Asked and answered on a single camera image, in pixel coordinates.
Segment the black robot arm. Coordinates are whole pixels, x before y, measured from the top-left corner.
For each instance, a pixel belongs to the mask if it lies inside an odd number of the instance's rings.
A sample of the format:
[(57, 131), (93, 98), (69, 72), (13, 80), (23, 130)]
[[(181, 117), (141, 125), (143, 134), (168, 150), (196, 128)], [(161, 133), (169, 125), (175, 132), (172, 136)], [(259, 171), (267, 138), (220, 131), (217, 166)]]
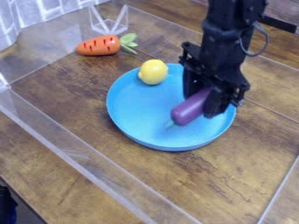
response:
[(203, 115), (208, 118), (237, 106), (249, 83), (240, 66), (248, 51), (253, 30), (260, 28), (267, 0), (208, 0), (208, 13), (201, 23), (201, 42), (181, 43), (183, 96), (208, 89)]

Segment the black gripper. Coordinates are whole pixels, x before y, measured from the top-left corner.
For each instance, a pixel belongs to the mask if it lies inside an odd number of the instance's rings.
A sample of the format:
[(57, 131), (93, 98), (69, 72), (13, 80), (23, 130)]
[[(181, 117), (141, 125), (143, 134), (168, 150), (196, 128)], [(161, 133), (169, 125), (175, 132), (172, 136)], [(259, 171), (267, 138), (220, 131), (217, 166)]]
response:
[(183, 97), (197, 93), (208, 96), (203, 106), (207, 118), (225, 112), (229, 104), (237, 106), (249, 90), (240, 66), (245, 59), (251, 30), (231, 26), (228, 29), (205, 20), (200, 45), (181, 43)]

